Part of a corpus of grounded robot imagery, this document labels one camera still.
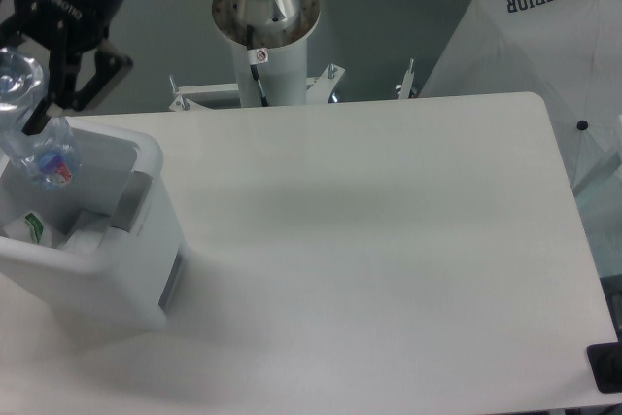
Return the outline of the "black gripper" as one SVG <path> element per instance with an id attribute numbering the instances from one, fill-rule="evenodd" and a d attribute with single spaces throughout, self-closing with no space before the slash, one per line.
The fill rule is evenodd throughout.
<path id="1" fill-rule="evenodd" d="M 13 0 L 14 12 L 1 21 L 1 47 L 20 45 L 24 35 L 51 51 L 48 89 L 22 127 L 23 134 L 40 134 L 52 118 L 95 109 L 128 74 L 131 58 L 105 40 L 122 2 Z M 76 89 L 82 53 L 95 48 L 94 74 Z"/>

